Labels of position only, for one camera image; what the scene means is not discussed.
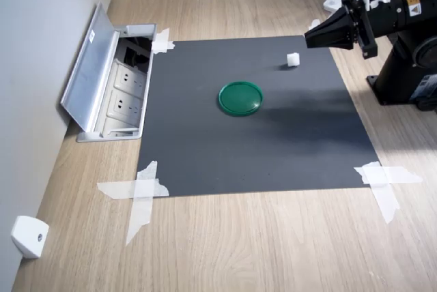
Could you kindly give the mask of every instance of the white wall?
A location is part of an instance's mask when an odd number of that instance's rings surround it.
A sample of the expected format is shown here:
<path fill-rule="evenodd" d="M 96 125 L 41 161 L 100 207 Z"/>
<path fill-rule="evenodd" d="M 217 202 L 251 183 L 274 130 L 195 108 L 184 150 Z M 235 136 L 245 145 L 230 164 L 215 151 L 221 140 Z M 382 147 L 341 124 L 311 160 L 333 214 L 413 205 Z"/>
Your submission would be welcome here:
<path fill-rule="evenodd" d="M 59 99 L 97 2 L 0 0 L 0 291 L 21 255 L 10 231 L 36 216 L 68 118 Z"/>

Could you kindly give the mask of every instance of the label sticker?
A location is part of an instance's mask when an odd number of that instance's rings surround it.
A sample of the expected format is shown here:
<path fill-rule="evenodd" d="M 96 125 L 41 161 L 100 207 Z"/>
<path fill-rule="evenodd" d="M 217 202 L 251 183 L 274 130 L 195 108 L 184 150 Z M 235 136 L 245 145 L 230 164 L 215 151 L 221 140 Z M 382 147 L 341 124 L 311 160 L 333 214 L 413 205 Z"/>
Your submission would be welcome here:
<path fill-rule="evenodd" d="M 89 33 L 89 41 L 92 43 L 94 40 L 94 36 L 96 35 L 96 33 L 94 33 L 93 30 L 91 30 L 91 33 Z"/>
<path fill-rule="evenodd" d="M 408 3 L 408 12 L 410 17 L 417 16 L 422 13 L 421 0 L 406 0 Z"/>
<path fill-rule="evenodd" d="M 437 90 L 437 74 L 427 75 L 422 78 L 422 81 L 417 85 L 416 90 L 410 97 L 410 101 L 420 97 L 430 97 Z"/>

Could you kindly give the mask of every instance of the wooden table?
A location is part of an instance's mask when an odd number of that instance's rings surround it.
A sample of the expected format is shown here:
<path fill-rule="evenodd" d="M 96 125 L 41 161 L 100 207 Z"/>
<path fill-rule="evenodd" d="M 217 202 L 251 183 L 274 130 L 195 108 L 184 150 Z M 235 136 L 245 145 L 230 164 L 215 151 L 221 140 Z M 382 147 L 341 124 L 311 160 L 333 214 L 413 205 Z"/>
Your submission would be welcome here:
<path fill-rule="evenodd" d="M 112 0 L 109 16 L 170 27 L 172 40 L 297 35 L 326 18 L 323 1 Z M 96 182 L 134 179 L 140 141 L 79 144 L 73 124 L 38 213 L 51 227 L 44 252 L 23 261 L 14 291 L 437 289 L 437 115 L 377 104 L 365 77 L 391 49 L 378 45 L 367 61 L 358 47 L 332 54 L 382 165 L 425 179 L 393 187 L 390 224 L 366 188 L 156 199 L 125 247 L 132 201 Z"/>

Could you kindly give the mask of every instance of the tape strip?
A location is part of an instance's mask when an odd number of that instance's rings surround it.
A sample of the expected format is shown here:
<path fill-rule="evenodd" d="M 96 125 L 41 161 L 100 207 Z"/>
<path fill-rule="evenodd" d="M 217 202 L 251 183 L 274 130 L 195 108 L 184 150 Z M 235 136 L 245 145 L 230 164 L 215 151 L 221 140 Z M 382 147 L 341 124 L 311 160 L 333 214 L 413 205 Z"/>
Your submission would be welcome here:
<path fill-rule="evenodd" d="M 152 161 L 146 169 L 137 173 L 137 180 L 135 181 L 97 183 L 98 189 L 114 200 L 133 199 L 126 245 L 132 241 L 142 226 L 150 223 L 153 197 L 169 196 L 168 189 L 160 185 L 159 180 L 156 178 L 157 168 L 158 163 Z"/>
<path fill-rule="evenodd" d="M 308 27 L 308 30 L 312 30 L 314 27 L 317 27 L 318 25 L 320 25 L 320 20 L 314 19 L 313 22 L 311 23 L 311 26 Z"/>
<path fill-rule="evenodd" d="M 155 40 L 152 42 L 152 51 L 156 55 L 159 52 L 167 53 L 167 50 L 173 50 L 175 44 L 169 41 L 170 28 L 166 28 L 156 34 Z"/>
<path fill-rule="evenodd" d="M 354 169 L 361 175 L 363 183 L 370 185 L 387 224 L 393 220 L 396 210 L 401 209 L 390 184 L 421 183 L 423 181 L 421 177 L 410 173 L 404 167 L 384 167 L 379 162 L 370 162 Z"/>

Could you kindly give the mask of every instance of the green plastic lid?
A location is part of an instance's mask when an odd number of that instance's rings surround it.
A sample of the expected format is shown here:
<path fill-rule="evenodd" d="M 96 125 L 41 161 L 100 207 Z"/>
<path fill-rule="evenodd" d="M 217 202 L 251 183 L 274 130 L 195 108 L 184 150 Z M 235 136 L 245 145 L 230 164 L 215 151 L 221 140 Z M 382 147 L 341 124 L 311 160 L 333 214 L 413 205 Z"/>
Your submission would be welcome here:
<path fill-rule="evenodd" d="M 248 116 L 261 106 L 261 89 L 250 82 L 233 82 L 220 90 L 218 103 L 223 111 L 233 116 Z"/>

